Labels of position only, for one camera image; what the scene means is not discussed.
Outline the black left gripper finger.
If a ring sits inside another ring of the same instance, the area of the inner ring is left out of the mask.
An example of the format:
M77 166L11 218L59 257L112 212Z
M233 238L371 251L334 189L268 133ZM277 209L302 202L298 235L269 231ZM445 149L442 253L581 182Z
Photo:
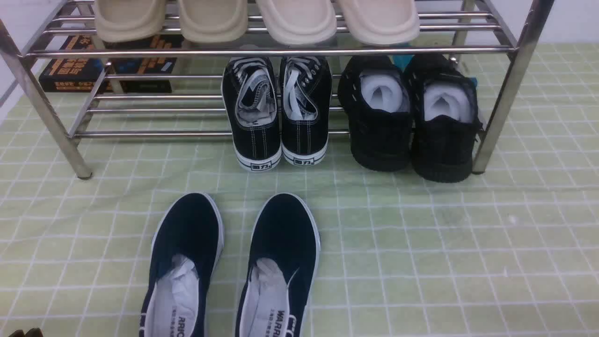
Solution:
M24 337L24 331L23 330L14 331L13 333L11 333L9 335L9 337Z
M24 337L43 337L43 333L40 328L32 328L24 334Z

